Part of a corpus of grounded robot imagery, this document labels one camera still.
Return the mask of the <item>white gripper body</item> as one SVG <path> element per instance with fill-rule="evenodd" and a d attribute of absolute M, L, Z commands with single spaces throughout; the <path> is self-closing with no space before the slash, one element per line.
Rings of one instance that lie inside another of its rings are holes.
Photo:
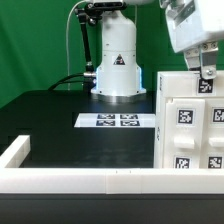
<path fill-rule="evenodd" d="M 175 53 L 224 39 L 224 0 L 159 0 Z"/>

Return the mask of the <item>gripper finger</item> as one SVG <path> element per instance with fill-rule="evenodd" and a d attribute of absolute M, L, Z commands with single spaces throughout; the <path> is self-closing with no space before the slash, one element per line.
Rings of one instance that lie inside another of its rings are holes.
<path fill-rule="evenodd" d="M 200 69 L 200 54 L 198 49 L 189 49 L 184 52 L 184 59 L 187 68 L 190 71 L 195 71 Z"/>
<path fill-rule="evenodd" d="M 217 75 L 216 63 L 218 55 L 218 43 L 207 42 L 200 46 L 200 70 L 201 77 L 205 80 L 214 79 Z"/>

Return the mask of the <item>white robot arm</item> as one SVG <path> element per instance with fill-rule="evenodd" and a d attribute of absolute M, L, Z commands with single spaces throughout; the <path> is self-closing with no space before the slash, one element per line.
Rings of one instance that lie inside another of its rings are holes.
<path fill-rule="evenodd" d="M 136 25 L 121 11 L 158 1 L 165 10 L 171 45 L 184 54 L 190 70 L 203 79 L 217 76 L 218 42 L 224 39 L 224 0 L 86 0 L 86 9 L 102 15 L 102 61 L 91 94 L 112 102 L 143 96 L 136 62 Z"/>

